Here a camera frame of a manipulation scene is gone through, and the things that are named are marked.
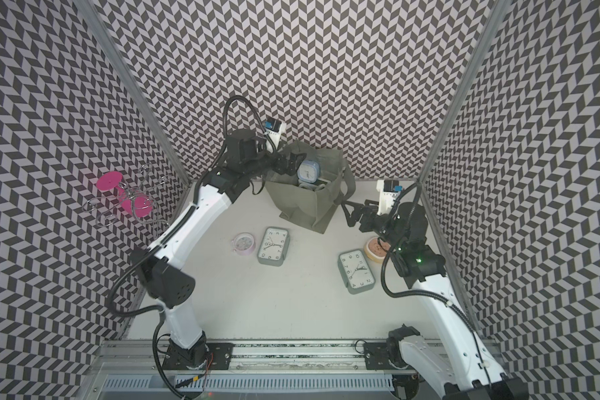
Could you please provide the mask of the green canvas bag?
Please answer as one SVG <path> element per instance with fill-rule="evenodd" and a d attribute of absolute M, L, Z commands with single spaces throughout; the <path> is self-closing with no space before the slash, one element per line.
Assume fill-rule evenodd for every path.
<path fill-rule="evenodd" d="M 340 204 L 356 191 L 355 177 L 345 152 L 339 148 L 314 148 L 296 141 L 285 145 L 281 153 L 285 156 L 306 154 L 306 160 L 320 166 L 318 177 L 325 185 L 310 190 L 300 187 L 296 173 L 291 176 L 269 173 L 265 189 L 280 210 L 280 217 L 316 233 L 325 233 Z"/>

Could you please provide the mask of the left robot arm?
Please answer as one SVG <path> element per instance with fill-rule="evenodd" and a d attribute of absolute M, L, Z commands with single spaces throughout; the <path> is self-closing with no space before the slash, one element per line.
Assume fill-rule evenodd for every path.
<path fill-rule="evenodd" d="M 209 351 L 190 301 L 195 280 L 183 270 L 185 262 L 215 220 L 250 187 L 253 178 L 269 173 L 293 176 L 306 158 L 303 153 L 282 153 L 260 118 L 256 120 L 258 131 L 229 131 L 228 112 L 235 103 L 244 103 L 253 115 L 257 114 L 255 106 L 243 95 L 226 101 L 223 144 L 211 167 L 195 183 L 193 201 L 158 239 L 133 252 L 131 267 L 113 284 L 105 300 L 108 311 L 120 318 L 158 312 L 169 326 L 170 348 L 191 369 L 206 367 Z M 117 308 L 115 297 L 131 275 L 137 276 L 154 299 L 153 305 L 134 311 Z"/>

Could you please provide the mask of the white timer with orange buttons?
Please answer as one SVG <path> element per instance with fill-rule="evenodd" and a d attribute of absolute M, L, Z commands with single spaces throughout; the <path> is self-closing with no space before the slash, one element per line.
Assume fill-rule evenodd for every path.
<path fill-rule="evenodd" d="M 318 181 L 316 181 L 314 183 L 300 182 L 298 184 L 298 186 L 300 188 L 303 188 L 303 189 L 306 189 L 306 190 L 310 190 L 310 191 L 313 191 L 313 192 L 316 192 L 318 190 L 322 190 L 322 189 L 326 188 L 327 185 L 328 185 L 328 183 L 325 182 L 325 181 L 322 181 L 322 180 L 318 180 Z"/>

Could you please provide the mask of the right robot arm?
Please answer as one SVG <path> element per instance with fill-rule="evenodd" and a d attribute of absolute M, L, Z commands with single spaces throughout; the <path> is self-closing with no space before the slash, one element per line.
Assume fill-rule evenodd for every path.
<path fill-rule="evenodd" d="M 413 368 L 441 399 L 528 399 L 528 386 L 505 372 L 462 310 L 445 258 L 427 243 L 428 219 L 420 203 L 422 185 L 380 183 L 383 200 L 344 201 L 348 226 L 372 232 L 387 245 L 380 285 L 390 298 L 419 298 L 446 351 L 441 358 L 414 327 L 388 334 L 388 361 Z"/>

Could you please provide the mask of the blue square alarm clock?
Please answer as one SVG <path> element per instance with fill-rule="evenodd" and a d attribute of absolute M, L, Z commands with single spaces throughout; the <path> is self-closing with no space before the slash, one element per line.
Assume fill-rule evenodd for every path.
<path fill-rule="evenodd" d="M 313 160 L 303 161 L 297 171 L 298 180 L 302 183 L 316 183 L 320 177 L 320 165 Z"/>

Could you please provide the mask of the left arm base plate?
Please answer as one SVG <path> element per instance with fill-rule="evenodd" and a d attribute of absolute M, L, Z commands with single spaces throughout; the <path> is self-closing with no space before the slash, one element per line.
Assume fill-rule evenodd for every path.
<path fill-rule="evenodd" d="M 228 370 L 234 350 L 233 343 L 205 343 L 186 350 L 169 342 L 162 367 L 168 371 Z"/>

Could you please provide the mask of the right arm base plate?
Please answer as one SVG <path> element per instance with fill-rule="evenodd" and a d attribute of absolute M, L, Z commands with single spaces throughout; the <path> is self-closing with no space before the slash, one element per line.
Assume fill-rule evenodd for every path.
<path fill-rule="evenodd" d="M 390 358 L 386 343 L 363 343 L 363 359 L 367 370 L 404 370 L 408 365 Z"/>

